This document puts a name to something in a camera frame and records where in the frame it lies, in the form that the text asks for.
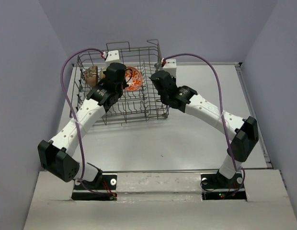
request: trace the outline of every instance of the wire rack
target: wire rack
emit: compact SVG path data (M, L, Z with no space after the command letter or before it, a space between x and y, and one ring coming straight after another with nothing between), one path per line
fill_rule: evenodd
M139 90L129 92L124 90L122 97L95 125L124 124L129 122L166 119L169 107L163 105L154 88L150 76L161 69L161 53L158 40L147 40L148 46L130 47L129 42L107 43L107 51L118 50L121 61L126 66L137 68L143 82ZM83 52L77 57L76 71L73 82L72 105L81 107L91 87L85 81L84 72L91 66L98 67L98 73L105 67L100 53Z

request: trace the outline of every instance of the purple cable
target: purple cable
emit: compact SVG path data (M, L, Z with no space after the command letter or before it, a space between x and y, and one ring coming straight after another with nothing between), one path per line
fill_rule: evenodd
M103 51L101 51L100 49L96 49L96 48L87 48L87 49L83 49L83 50L77 51L76 53L72 54L72 55L71 55L71 56L70 56L70 57L63 63L63 65L62 65L61 72L60 72L60 83L61 83L61 89L62 89L63 94L64 94L64 96L65 96L65 98L66 98L66 100L67 100L67 102L68 102L68 104L69 104L69 107L70 107L70 110L71 110L71 112L72 112L73 118L76 120L75 125L76 125L76 129L77 129L78 141L79 141L79 143L80 143L80 152L81 152L81 160L82 160L82 171L81 171L81 176L80 176L79 181L80 181L81 185L82 185L86 190L88 190L88 191L90 191L90 192L92 192L92 193L95 193L95 194L99 194L99 195L103 194L103 195L104 195L104 193L98 193L98 192L95 192L95 191L93 191L93 190L87 188L87 187L85 186L85 184L82 182L83 176L84 176L84 174L85 174L85 165L86 165L86 164L85 164L85 154L84 154L84 151L83 151L83 145L82 145L82 141L81 141L80 126L79 126L79 124L78 124L78 122L77 122L78 120L77 120L77 116L76 116L75 110L74 110L74 108L73 108L73 106L72 106L72 103L71 103L71 101L70 101L70 99L69 99L69 97L68 97L67 90L66 90L66 88L65 88L65 86L64 86L64 83L63 83L63 72L64 72L64 69L65 69L67 63L68 63L73 57L75 57L76 55L78 55L78 54L80 54L80 53L82 53L82 52L89 51L89 50L98 51L98 52L100 52L101 54L103 54Z
M167 59L170 59L170 58L175 58L175 57L178 57L178 56L193 56L193 57L199 58L202 61L204 61L212 69L212 71L213 71L213 73L214 73L214 75L216 77L216 80L217 80L217 89L219 91L219 101L220 101L220 113L222 114L223 113L223 101L222 101L221 85L220 85L219 77L217 75L217 72L216 72L215 68L205 58L203 58L203 57L201 57L199 55L190 54L190 53L182 53L182 54L175 54L175 55L172 55L172 56L168 56L168 57L164 58L163 61L165 61ZM226 139L227 146L228 146L228 149L229 149L229 154L230 154L231 159L233 161L234 169L237 172L238 169L237 169L237 166L236 166L233 151L232 151L231 146L230 146L228 132L227 132L227 128L226 128L226 122L225 122L223 114L221 115L221 119L222 119L222 124L223 124L223 128L224 128L225 139Z

